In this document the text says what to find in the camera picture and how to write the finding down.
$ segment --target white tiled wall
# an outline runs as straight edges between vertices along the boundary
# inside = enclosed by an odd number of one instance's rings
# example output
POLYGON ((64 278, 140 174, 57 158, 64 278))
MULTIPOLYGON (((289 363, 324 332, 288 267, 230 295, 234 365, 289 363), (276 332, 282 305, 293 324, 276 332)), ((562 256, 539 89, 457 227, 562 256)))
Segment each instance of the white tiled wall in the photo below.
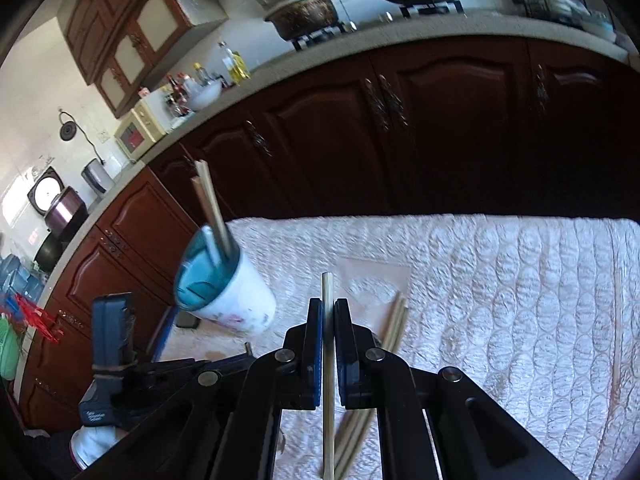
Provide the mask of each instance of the white tiled wall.
POLYGON ((75 188, 87 205, 96 198, 80 176, 94 152, 81 132, 69 142, 60 139, 58 107, 87 132, 108 173, 116 175, 127 160, 113 139, 98 141, 98 132, 113 133, 118 120, 95 86, 85 84, 56 18, 14 44, 0 67, 0 95, 1 254, 19 250, 29 260, 48 234, 44 219, 26 197, 34 169, 37 174, 52 159, 63 183, 75 188))
MULTIPOLYGON (((267 62, 273 57, 293 50, 290 43, 284 41, 273 25, 264 21, 265 10, 255 0, 219 0, 229 20, 206 38, 200 41, 171 70, 193 74, 192 64, 197 61, 207 70, 226 76, 218 51, 218 41, 225 40, 233 49, 240 52, 249 70, 267 62)), ((466 10, 491 9, 506 14, 515 14, 516 8, 511 0, 460 0, 466 10)), ((335 7, 344 22, 355 23, 376 20, 384 12, 400 16, 396 4, 385 0, 334 0, 335 7)))

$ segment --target black round object hanging on wall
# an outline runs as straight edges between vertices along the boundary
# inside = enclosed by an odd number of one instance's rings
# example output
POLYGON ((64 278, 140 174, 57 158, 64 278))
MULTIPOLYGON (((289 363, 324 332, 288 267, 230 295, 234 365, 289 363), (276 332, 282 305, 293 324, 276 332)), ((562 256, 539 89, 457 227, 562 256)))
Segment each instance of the black round object hanging on wall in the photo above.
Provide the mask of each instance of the black round object hanging on wall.
POLYGON ((77 131, 78 127, 76 126, 76 123, 73 121, 67 121, 60 126, 60 139, 71 140, 76 136, 77 131))

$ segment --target white bowl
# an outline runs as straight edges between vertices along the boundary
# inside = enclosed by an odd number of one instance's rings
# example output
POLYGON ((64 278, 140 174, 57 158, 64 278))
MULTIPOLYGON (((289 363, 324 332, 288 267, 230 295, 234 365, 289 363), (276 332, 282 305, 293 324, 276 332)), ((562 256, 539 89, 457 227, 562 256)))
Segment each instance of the white bowl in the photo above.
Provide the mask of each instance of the white bowl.
POLYGON ((593 34, 594 36, 598 36, 603 40, 610 41, 611 43, 615 43, 616 41, 617 34, 615 30, 611 30, 610 28, 603 27, 598 23, 588 22, 587 20, 582 20, 580 22, 580 26, 582 27, 582 30, 584 30, 585 32, 593 34))
POLYGON ((203 86, 196 95, 189 97, 187 106, 194 112, 199 112, 220 97, 221 93, 222 81, 216 79, 213 83, 203 86))

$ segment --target bundle of chopsticks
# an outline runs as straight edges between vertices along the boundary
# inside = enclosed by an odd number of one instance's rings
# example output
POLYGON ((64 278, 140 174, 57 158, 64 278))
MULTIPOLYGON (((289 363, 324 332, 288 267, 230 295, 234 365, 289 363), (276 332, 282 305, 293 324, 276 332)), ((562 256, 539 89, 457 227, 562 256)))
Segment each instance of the bundle of chopsticks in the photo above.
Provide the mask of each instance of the bundle of chopsticks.
MULTIPOLYGON (((391 313, 387 325, 386 333, 382 341, 382 348, 397 353, 404 334, 404 327, 409 316, 409 309, 406 298, 400 292, 396 294, 391 306, 391 313)), ((347 474, 351 464, 358 456, 360 447, 367 436, 367 431, 373 420, 375 410, 356 410, 351 412, 351 416, 345 419, 344 430, 335 440, 334 463, 324 462, 323 477, 342 480, 347 474)))
POLYGON ((196 160, 195 165, 198 176, 194 176, 191 179, 193 189, 198 196, 207 223, 213 231, 216 243, 222 248, 223 254, 229 258, 231 256, 231 241, 229 239, 229 232, 226 230, 225 221, 222 218, 222 213, 220 212, 218 200, 216 199, 216 190, 211 181, 209 165, 204 160, 196 160))

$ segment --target cup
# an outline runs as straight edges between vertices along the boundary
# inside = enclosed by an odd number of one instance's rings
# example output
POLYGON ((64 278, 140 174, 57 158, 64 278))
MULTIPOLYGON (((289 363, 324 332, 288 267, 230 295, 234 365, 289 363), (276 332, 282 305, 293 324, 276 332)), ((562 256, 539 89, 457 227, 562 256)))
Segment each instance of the cup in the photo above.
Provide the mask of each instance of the cup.
POLYGON ((210 226, 201 227, 184 251, 175 279, 177 305, 200 319, 255 334, 273 320, 275 297, 236 240, 228 233, 225 254, 210 226))

